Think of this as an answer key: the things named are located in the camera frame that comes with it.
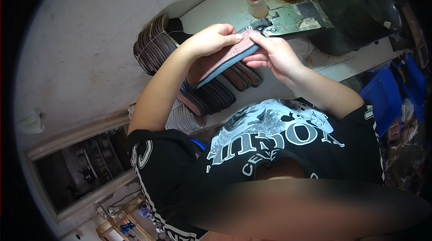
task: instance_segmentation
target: black t-shirt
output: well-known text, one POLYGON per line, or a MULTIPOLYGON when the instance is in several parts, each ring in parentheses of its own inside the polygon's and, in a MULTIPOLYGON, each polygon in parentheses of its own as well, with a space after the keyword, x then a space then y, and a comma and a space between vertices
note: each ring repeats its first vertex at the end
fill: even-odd
POLYGON ((306 178, 383 184, 372 109, 366 101, 338 121, 299 101, 269 99, 235 114, 198 159, 198 147, 177 130, 135 130, 128 150, 155 222, 171 238, 193 241, 207 231, 173 216, 185 192, 254 181, 264 162, 289 157, 306 178))

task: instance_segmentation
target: forearm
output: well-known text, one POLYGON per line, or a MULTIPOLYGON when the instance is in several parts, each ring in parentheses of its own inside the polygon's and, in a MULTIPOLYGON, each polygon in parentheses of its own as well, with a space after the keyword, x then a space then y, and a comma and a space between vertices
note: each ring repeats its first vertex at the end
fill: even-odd
POLYGON ((305 66, 295 70, 284 83, 302 98, 339 120, 364 103, 363 99, 349 87, 305 66))
POLYGON ((129 133, 133 130, 164 129, 172 105, 194 58, 181 47, 176 49, 147 84, 137 101, 129 133))

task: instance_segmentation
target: white glue bottle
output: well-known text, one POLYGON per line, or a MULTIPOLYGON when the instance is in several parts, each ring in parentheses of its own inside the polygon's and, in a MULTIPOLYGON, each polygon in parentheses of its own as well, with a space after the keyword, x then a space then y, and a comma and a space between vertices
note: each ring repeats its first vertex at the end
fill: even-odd
POLYGON ((257 19, 267 17, 269 8, 264 0, 247 0, 249 13, 257 19))

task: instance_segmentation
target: hand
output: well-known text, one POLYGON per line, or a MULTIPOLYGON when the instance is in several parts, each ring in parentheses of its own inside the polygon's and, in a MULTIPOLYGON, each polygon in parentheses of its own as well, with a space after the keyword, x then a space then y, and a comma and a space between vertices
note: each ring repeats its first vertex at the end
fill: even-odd
POLYGON ((283 38, 265 38, 256 35, 251 35, 250 38, 260 45, 260 48, 254 54, 243 58, 247 66, 268 67, 276 79, 284 83, 289 75, 305 67, 283 38))
POLYGON ((214 54, 228 45, 239 43, 243 39, 241 34, 235 33, 235 28, 229 24, 211 25, 181 44, 194 60, 214 54))

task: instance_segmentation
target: blue plastic bin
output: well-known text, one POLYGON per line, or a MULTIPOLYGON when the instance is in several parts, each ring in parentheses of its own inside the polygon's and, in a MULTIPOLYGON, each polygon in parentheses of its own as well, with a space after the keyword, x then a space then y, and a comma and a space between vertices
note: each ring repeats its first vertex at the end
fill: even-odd
POLYGON ((377 133, 381 137, 401 115, 402 98, 392 72, 388 68, 381 69, 360 96, 374 105, 377 133))
POLYGON ((409 54, 407 54, 407 60, 405 62, 405 65, 401 64, 400 66, 406 66, 408 70, 408 75, 405 75, 405 77, 408 78, 409 88, 405 85, 399 75, 397 76, 397 79, 400 82, 403 90, 405 91, 407 98, 409 98, 409 100, 411 100, 411 103, 413 103, 414 114, 417 116, 418 122, 421 123, 425 119, 424 107, 426 78, 409 54))

